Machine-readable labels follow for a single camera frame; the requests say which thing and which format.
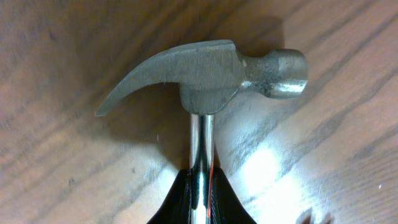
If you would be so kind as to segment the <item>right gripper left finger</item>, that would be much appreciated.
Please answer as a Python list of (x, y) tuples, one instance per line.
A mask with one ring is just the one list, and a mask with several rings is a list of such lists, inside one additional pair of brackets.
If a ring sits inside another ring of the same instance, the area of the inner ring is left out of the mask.
[(190, 174), (188, 169), (180, 170), (163, 204), (148, 224), (190, 223)]

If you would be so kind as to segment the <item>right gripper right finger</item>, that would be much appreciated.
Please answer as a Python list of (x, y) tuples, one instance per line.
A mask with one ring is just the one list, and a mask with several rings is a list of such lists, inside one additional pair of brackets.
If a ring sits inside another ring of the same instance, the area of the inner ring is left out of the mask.
[(223, 170), (215, 167), (211, 191), (211, 224), (256, 224), (244, 209)]

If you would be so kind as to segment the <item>small claw hammer black grip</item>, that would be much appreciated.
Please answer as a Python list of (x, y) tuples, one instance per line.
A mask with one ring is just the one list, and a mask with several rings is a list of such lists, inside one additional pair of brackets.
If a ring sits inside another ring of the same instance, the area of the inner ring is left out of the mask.
[(131, 70), (103, 100), (96, 116), (107, 115), (132, 92), (158, 83), (176, 83), (190, 115), (190, 223), (211, 223), (215, 157), (215, 116), (239, 93), (298, 98), (308, 82), (301, 51), (277, 49), (263, 57), (241, 54), (231, 40), (180, 45), (148, 58)]

